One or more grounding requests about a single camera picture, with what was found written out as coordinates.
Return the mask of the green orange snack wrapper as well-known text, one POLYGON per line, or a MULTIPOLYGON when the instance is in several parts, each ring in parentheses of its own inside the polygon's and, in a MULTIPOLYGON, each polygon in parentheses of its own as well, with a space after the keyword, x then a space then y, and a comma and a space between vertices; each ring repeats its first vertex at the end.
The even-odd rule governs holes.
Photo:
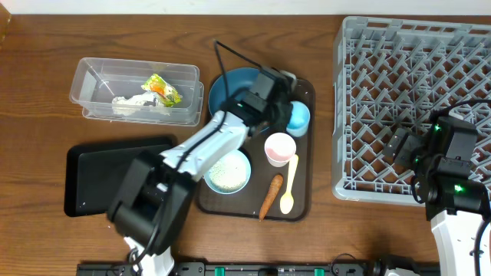
POLYGON ((157 94, 159 102, 165 107, 173 107, 182 101, 177 89, 168 84, 158 74, 152 74, 141 86, 142 89, 157 94))

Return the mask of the clear plastic bin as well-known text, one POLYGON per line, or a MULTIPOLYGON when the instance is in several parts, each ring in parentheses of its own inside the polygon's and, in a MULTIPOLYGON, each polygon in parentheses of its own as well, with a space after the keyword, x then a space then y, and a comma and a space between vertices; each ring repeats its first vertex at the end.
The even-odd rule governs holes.
POLYGON ((199 68, 194 65, 86 57, 77 66, 70 100, 81 105, 82 114, 90 119, 194 127, 201 117, 203 95, 199 68), (112 100, 147 92, 141 86, 152 74, 175 87, 182 101, 165 107, 154 93, 154 106, 132 106, 136 111, 132 115, 116 115, 112 100))

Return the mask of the light blue cup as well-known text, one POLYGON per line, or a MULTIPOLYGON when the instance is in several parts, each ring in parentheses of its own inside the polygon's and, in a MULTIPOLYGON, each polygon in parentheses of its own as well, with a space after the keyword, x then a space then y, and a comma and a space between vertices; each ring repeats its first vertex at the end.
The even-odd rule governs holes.
POLYGON ((293 137, 304 136, 308 131, 310 123, 310 110, 308 107, 300 101, 292 101, 292 115, 286 131, 293 137))

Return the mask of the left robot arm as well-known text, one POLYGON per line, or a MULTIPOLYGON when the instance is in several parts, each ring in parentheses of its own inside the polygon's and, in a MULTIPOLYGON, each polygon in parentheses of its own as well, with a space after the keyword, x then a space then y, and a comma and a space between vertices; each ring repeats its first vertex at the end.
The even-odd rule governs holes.
POLYGON ((168 275, 198 182, 262 124, 285 127, 297 77, 262 67, 249 89, 228 94, 213 118, 188 140, 159 154, 142 152, 130 164, 107 218, 130 247, 135 275, 168 275))

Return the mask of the black rectangular bin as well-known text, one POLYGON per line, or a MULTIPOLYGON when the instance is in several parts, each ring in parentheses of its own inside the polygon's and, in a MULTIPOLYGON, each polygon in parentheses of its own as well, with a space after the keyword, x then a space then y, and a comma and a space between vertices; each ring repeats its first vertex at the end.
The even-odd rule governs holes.
POLYGON ((173 136, 83 143, 67 153, 64 213, 69 217, 105 213, 131 162, 140 153, 173 147, 173 136))

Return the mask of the orange carrot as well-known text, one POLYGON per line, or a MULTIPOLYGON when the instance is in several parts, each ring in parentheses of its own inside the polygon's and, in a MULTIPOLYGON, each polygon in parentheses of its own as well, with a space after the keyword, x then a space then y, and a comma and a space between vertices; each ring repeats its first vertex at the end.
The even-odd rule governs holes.
POLYGON ((279 193, 280 188, 282 187, 282 184, 283 176, 281 174, 275 175, 270 183, 269 190, 259 211, 260 221, 262 221, 266 217, 269 209, 275 201, 276 196, 279 193))

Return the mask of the grey dishwasher rack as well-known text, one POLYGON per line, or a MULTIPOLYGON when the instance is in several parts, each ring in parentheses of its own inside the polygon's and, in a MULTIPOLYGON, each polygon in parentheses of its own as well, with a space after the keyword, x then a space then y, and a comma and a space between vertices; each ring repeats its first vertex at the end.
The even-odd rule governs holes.
POLYGON ((490 28, 346 17, 334 40, 332 192, 413 205, 410 170, 383 154, 398 127, 423 134, 449 107, 479 133, 470 178, 490 184, 490 28))

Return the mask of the brown serving tray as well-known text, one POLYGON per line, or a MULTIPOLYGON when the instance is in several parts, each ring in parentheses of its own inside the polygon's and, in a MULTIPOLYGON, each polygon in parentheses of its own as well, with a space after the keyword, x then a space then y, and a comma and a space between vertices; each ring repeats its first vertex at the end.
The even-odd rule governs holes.
MULTIPOLYGON (((248 157, 252 167, 251 177, 243 189, 233 194, 223 195, 213 191, 204 180, 200 182, 196 204, 202 211, 209 214, 231 215, 252 219, 259 217, 260 208, 273 177, 278 174, 284 178, 288 176, 287 166, 276 168, 267 160, 264 144, 266 139, 273 133, 272 130, 266 130, 254 138, 247 140, 240 148, 248 157)), ((314 145, 313 119, 310 119, 308 132, 304 136, 296 138, 295 143, 299 162, 292 184, 294 205, 290 213, 281 213, 279 208, 280 198, 286 189, 286 184, 283 184, 265 217, 267 220, 297 222, 303 219, 310 209, 313 169, 312 148, 314 145)))

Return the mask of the cream plastic spoon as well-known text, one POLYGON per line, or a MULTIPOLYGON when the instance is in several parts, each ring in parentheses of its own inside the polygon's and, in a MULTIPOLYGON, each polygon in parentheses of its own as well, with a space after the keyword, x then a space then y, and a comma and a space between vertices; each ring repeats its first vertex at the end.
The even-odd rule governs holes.
POLYGON ((285 193, 280 198, 280 211, 282 214, 287 215, 293 208, 295 200, 292 195, 292 187, 293 182, 295 180, 295 174, 298 167, 299 157, 298 155, 294 155, 288 163, 288 177, 287 177, 287 186, 285 193))

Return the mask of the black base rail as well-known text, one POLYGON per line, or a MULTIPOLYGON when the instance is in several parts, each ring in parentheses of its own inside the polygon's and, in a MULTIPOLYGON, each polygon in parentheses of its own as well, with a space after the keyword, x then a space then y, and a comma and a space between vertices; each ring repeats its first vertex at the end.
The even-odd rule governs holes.
MULTIPOLYGON (((134 276, 144 275, 128 264, 79 264, 76 276, 134 276)), ((412 270, 403 268, 376 268, 375 272, 363 269, 359 264, 330 265, 211 265, 200 262, 177 264, 169 276, 364 276, 364 275, 418 275, 412 270)))

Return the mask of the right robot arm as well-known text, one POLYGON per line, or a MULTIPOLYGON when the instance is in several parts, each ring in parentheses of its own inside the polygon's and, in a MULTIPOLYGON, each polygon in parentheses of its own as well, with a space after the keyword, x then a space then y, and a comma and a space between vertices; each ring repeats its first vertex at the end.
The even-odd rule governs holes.
POLYGON ((437 243, 442 275, 490 273, 490 200, 470 179, 476 127, 459 118, 437 118, 418 135, 399 128, 383 154, 413 172, 414 200, 423 204, 437 243))

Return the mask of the dark blue plate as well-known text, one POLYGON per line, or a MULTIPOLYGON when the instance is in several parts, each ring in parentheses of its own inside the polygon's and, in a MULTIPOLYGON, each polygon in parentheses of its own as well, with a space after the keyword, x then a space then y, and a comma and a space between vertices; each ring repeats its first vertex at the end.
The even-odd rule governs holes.
POLYGON ((258 76, 259 70, 249 67, 234 69, 225 72, 216 79, 210 91, 209 106, 214 109, 213 118, 218 120, 218 130, 237 126, 245 128, 248 133, 249 128, 244 125, 242 120, 233 114, 220 110, 220 105, 224 103, 228 96, 232 96, 240 88, 250 88, 258 76))

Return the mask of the white tissue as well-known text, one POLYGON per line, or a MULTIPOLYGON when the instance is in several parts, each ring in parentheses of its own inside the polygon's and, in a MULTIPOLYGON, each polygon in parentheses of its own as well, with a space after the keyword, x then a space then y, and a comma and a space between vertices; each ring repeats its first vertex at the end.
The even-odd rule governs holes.
POLYGON ((130 116, 136 112, 135 109, 132 108, 132 106, 154 106, 155 103, 156 98, 154 96, 154 93, 147 91, 143 94, 138 94, 128 99, 125 97, 115 97, 112 100, 112 111, 116 115, 130 116))

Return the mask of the light blue rice bowl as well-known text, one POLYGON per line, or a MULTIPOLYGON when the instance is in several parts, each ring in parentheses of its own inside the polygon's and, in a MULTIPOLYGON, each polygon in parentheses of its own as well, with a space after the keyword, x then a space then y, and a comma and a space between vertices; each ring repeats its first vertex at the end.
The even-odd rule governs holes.
POLYGON ((252 167, 249 159, 236 149, 215 163, 203 178, 212 191, 229 195, 243 189, 251 175, 252 167))

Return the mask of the pink white cup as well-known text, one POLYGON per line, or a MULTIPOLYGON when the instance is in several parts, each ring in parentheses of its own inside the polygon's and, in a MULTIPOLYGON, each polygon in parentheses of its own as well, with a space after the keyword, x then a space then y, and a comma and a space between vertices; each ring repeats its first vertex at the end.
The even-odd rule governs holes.
POLYGON ((282 167, 296 154, 296 143, 287 133, 273 133, 266 139, 264 150, 272 166, 282 167))

